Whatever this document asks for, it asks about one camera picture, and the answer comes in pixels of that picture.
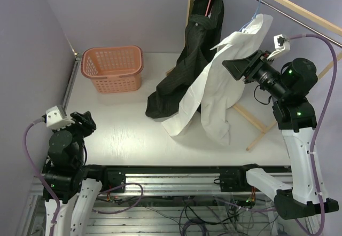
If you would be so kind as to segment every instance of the white floor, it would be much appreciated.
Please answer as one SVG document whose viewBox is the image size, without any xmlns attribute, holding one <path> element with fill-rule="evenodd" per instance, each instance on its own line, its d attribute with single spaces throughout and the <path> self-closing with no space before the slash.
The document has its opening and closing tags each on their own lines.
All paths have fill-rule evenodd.
<svg viewBox="0 0 342 236">
<path fill-rule="evenodd" d="M 91 111 L 97 130 L 85 139 L 87 164 L 136 166 L 286 166 L 289 158 L 277 127 L 251 151 L 246 147 L 260 131 L 233 108 L 227 110 L 231 125 L 231 145 L 221 146 L 207 138 L 197 113 L 186 134 L 170 137 L 160 121 L 146 117 L 147 97 L 173 68 L 179 54 L 145 53 L 143 83 L 139 90 L 100 94 L 92 82 L 78 71 L 68 103 L 67 113 Z M 246 86 L 239 101 L 265 125 L 273 120 L 271 105 L 253 98 L 255 84 Z M 258 91 L 258 98 L 268 94 Z"/>
</svg>

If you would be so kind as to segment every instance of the purple wall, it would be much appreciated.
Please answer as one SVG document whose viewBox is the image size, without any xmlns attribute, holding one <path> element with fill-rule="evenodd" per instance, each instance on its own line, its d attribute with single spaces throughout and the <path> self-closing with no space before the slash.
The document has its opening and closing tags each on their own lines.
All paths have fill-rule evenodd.
<svg viewBox="0 0 342 236">
<path fill-rule="evenodd" d="M 0 0 L 0 228 L 14 235 L 32 182 L 22 152 L 25 127 L 61 102 L 74 56 L 46 0 Z M 42 166 L 49 131 L 29 134 L 29 150 Z"/>
<path fill-rule="evenodd" d="M 72 47 L 181 52 L 188 0 L 48 0 Z"/>
</svg>

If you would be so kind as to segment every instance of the metal rod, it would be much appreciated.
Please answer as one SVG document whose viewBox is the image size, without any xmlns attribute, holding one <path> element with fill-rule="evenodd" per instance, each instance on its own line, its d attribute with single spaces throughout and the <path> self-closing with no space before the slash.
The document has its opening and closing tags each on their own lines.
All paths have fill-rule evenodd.
<svg viewBox="0 0 342 236">
<path fill-rule="evenodd" d="M 312 28 L 312 27 L 306 25 L 305 23 L 303 23 L 303 22 L 297 20 L 296 18 L 290 16 L 289 14 L 287 14 L 287 13 L 285 13 L 285 12 L 279 10 L 278 8 L 276 8 L 276 7 L 274 7 L 274 6 L 270 5 L 270 4 L 268 4 L 267 2 L 261 0 L 261 4 L 268 6 L 269 8 L 271 8 L 271 9 L 277 11 L 278 13 L 282 14 L 283 16 L 285 16 L 285 17 L 291 19 L 292 21 L 298 23 L 299 25 L 302 25 L 303 27 L 307 28 L 307 29 L 310 30 L 311 32 L 314 32 L 314 33 L 316 33 L 316 34 L 318 34 L 318 35 L 324 37 L 326 40 L 330 41 L 332 44 L 334 44 L 334 45 L 336 45 L 336 46 L 342 48 L 342 44 L 341 44 L 341 43 L 339 43 L 339 42 L 337 42 L 336 40 L 334 40 L 334 39 L 332 39 L 332 38 L 330 38 L 330 37 L 324 35 L 323 33 L 320 33 L 318 30 L 315 30 L 314 28 Z"/>
</svg>

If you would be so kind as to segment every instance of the wooden pole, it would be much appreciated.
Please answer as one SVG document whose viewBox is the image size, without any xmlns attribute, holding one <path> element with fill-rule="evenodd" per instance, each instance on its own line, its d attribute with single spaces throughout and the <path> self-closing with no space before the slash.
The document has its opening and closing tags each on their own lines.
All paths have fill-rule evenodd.
<svg viewBox="0 0 342 236">
<path fill-rule="evenodd" d="M 242 106 L 241 104 L 234 104 L 233 108 L 240 113 L 245 119 L 247 119 L 249 122 L 252 123 L 252 125 L 254 125 L 257 129 L 259 129 L 261 132 L 266 133 L 267 128 L 266 126 L 260 121 L 258 120 L 252 113 L 250 113 L 249 111 L 247 111 L 245 109 L 244 106 Z"/>
<path fill-rule="evenodd" d="M 314 13 L 311 13 L 310 11 L 304 9 L 303 7 L 294 4 L 289 0 L 274 0 L 274 1 L 276 1 L 280 5 L 283 5 L 284 7 L 287 7 L 288 9 L 292 10 L 293 12 L 309 19 L 310 21 L 317 23 L 318 25 L 328 29 L 329 31 L 334 32 L 335 34 L 337 34 L 339 36 L 342 36 L 342 28 L 341 27 L 339 27 L 335 24 L 332 24 L 331 22 L 323 19 L 322 17 L 315 15 Z"/>
</svg>

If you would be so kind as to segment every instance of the plastic basket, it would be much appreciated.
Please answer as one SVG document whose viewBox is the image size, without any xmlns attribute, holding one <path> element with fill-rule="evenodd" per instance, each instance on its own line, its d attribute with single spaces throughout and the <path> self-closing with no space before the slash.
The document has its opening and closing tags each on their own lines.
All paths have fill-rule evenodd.
<svg viewBox="0 0 342 236">
<path fill-rule="evenodd" d="M 87 50 L 81 72 L 100 93 L 116 93 L 139 89 L 143 68 L 142 50 L 131 45 Z"/>
</svg>

